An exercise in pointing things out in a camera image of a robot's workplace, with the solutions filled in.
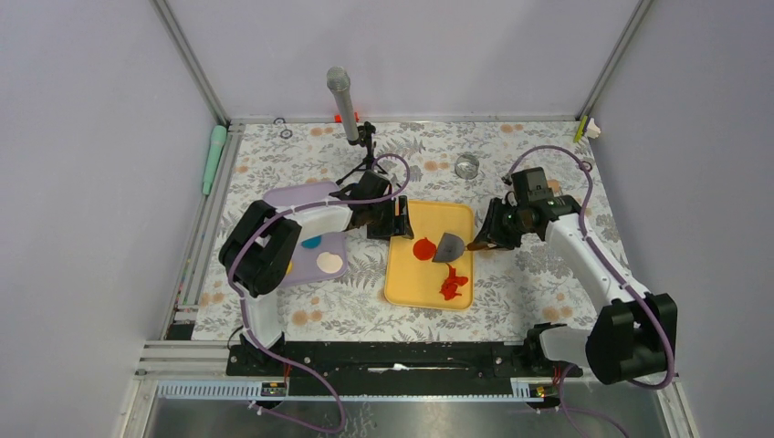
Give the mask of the metal dough scraper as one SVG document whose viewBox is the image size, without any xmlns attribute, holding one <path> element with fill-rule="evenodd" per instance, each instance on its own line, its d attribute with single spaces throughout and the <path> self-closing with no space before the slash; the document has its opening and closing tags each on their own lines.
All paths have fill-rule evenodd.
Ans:
<svg viewBox="0 0 774 438">
<path fill-rule="evenodd" d="M 451 233 L 443 233 L 437 244 L 433 263 L 452 263 L 459 259 L 465 251 L 478 251 L 488 249 L 487 244 L 471 242 L 466 243 L 460 236 Z"/>
</svg>

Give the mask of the yellow tray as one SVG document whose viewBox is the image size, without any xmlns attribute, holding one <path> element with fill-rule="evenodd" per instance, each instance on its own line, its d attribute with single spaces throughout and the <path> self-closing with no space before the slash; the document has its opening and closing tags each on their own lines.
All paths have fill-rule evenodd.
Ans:
<svg viewBox="0 0 774 438">
<path fill-rule="evenodd" d="M 452 263 L 420 261 L 413 255 L 413 244 L 428 238 L 437 246 L 443 233 L 460 236 L 466 243 L 474 237 L 474 213 L 460 203 L 411 200 L 409 204 L 413 239 L 391 239 L 386 268 L 384 295 L 394 305 L 442 310 L 465 310 L 474 300 L 475 261 L 471 252 Z M 447 264 L 469 282 L 458 289 L 460 297 L 445 301 L 439 293 L 448 274 Z"/>
</svg>

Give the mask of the red dough scrap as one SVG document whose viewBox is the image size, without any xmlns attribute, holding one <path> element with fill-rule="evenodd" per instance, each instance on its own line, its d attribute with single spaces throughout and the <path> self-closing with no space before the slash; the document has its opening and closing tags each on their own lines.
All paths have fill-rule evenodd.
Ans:
<svg viewBox="0 0 774 438">
<path fill-rule="evenodd" d="M 456 269 L 450 264 L 446 266 L 448 274 L 440 287 L 439 293 L 444 297 L 445 301 L 450 301 L 461 296 L 458 289 L 465 286 L 469 282 L 469 278 L 467 276 L 459 276 L 456 273 Z"/>
</svg>

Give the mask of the red dough ball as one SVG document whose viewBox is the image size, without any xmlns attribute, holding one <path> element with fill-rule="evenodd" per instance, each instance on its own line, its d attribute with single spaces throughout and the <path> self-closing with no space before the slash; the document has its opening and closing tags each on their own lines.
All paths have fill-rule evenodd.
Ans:
<svg viewBox="0 0 774 438">
<path fill-rule="evenodd" d="M 428 238 L 417 240 L 413 244 L 413 255 L 420 261 L 432 260 L 436 254 L 437 246 Z"/>
</svg>

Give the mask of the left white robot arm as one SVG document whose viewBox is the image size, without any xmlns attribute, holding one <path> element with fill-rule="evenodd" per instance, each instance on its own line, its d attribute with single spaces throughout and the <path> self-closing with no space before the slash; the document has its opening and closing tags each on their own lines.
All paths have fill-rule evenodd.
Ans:
<svg viewBox="0 0 774 438">
<path fill-rule="evenodd" d="M 237 292 L 244 336 L 253 346 L 248 363 L 263 375 L 280 369 L 283 335 L 277 289 L 304 241 L 365 228 L 370 239 L 413 239 L 409 201 L 402 190 L 373 171 L 354 183 L 332 186 L 304 201 L 287 196 L 252 202 L 220 249 L 218 260 Z"/>
</svg>

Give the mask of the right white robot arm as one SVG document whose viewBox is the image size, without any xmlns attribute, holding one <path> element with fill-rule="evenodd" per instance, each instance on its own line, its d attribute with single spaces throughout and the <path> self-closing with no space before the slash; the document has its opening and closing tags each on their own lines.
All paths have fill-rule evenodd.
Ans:
<svg viewBox="0 0 774 438">
<path fill-rule="evenodd" d="M 581 205 L 557 196 L 542 168 L 509 176 L 511 199 L 489 202 L 470 251 L 513 250 L 525 235 L 545 242 L 580 282 L 597 311 L 590 329 L 542 323 L 528 331 L 523 361 L 545 376 L 560 362 L 591 370 L 604 384 L 634 381 L 655 373 L 673 376 L 677 306 L 625 273 L 584 222 Z"/>
</svg>

